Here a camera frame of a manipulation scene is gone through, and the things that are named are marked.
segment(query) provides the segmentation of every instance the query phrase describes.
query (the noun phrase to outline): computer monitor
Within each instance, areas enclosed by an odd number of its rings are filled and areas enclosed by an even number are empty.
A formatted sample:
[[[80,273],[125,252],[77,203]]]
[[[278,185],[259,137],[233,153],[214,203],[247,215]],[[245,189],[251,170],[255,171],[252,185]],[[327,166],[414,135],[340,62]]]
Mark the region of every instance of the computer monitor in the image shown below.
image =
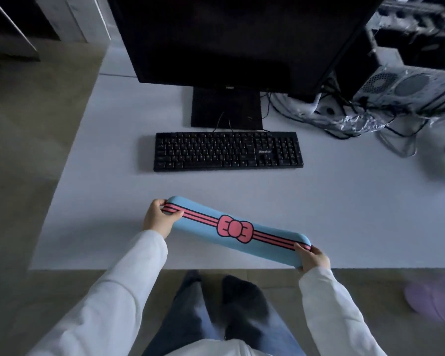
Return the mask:
[[[108,0],[142,83],[194,86],[191,125],[261,130],[260,92],[310,99],[382,0]]]

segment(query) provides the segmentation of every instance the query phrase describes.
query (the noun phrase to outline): blue wrist rest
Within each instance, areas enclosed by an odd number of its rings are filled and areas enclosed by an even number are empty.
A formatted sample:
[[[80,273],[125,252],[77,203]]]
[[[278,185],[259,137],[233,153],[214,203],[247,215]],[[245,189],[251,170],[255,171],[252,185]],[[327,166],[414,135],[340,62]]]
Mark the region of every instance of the blue wrist rest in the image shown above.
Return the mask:
[[[178,230],[190,232],[206,241],[286,265],[300,267],[301,260],[293,244],[310,250],[309,239],[301,233],[257,225],[226,215],[181,196],[170,197],[163,211],[184,211],[175,222]]]

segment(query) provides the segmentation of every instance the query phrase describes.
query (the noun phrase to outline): jeans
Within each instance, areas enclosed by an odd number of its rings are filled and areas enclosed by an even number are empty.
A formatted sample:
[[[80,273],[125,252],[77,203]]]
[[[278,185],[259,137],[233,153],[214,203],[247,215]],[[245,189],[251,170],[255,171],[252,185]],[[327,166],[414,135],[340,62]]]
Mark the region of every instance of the jeans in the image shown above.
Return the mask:
[[[223,278],[222,292],[221,307],[227,317],[224,339],[242,340],[250,347],[273,356],[305,356],[260,288],[228,275]],[[198,271],[190,270],[160,329],[142,356],[164,356],[205,338],[222,339],[209,318],[202,295],[201,276]]]

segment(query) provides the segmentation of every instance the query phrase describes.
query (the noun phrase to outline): white sleeve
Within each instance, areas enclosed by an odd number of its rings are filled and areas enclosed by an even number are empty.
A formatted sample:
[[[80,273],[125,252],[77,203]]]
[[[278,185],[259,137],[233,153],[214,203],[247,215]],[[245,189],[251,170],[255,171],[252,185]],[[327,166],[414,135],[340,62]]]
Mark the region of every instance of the white sleeve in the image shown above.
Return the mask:
[[[299,282],[303,310],[321,356],[385,356],[348,290],[331,270],[315,267]]]
[[[142,311],[168,249],[151,230],[139,233],[89,293],[29,352],[29,356],[127,356]]]

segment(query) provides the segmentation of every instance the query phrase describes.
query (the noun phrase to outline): monitor base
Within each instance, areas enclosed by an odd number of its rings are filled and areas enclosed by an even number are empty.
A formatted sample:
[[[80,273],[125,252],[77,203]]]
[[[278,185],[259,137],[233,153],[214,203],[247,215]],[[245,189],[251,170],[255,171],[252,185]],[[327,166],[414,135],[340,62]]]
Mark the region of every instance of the monitor base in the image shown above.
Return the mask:
[[[233,130],[262,130],[261,97],[245,89],[195,87],[191,126]]]

